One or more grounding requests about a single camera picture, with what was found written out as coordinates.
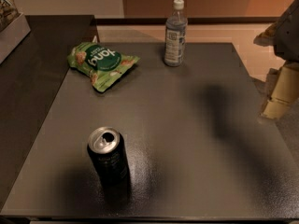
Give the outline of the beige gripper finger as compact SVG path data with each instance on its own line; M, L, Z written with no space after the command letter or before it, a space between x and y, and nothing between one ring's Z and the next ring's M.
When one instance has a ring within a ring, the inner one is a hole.
M278 24L274 22L269 27L267 27L263 32L257 35L254 38L253 43L263 47L272 46L274 44L274 37L276 34L277 27Z
M299 98L299 63L285 62L270 69L265 82L265 100L260 115L280 119Z

